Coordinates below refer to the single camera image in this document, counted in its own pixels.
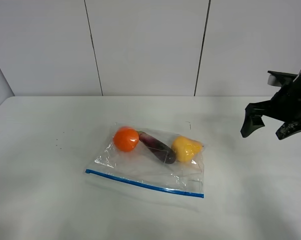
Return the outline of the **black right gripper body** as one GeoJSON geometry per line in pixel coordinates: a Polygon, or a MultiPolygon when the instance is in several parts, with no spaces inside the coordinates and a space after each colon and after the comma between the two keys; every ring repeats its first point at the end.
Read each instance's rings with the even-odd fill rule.
{"type": "Polygon", "coordinates": [[[266,115],[285,123],[301,123],[301,72],[269,70],[268,73],[275,78],[280,89],[269,101],[266,115]]]}

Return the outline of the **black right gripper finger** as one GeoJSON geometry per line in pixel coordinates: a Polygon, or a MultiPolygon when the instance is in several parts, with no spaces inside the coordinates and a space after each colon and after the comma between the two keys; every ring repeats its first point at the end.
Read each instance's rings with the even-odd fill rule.
{"type": "Polygon", "coordinates": [[[298,133],[301,133],[301,121],[285,122],[275,134],[279,140],[283,140],[298,133]]]}
{"type": "Polygon", "coordinates": [[[240,130],[241,136],[247,138],[257,129],[264,127],[263,116],[272,116],[270,100],[249,103],[245,108],[244,122],[240,130]]]}

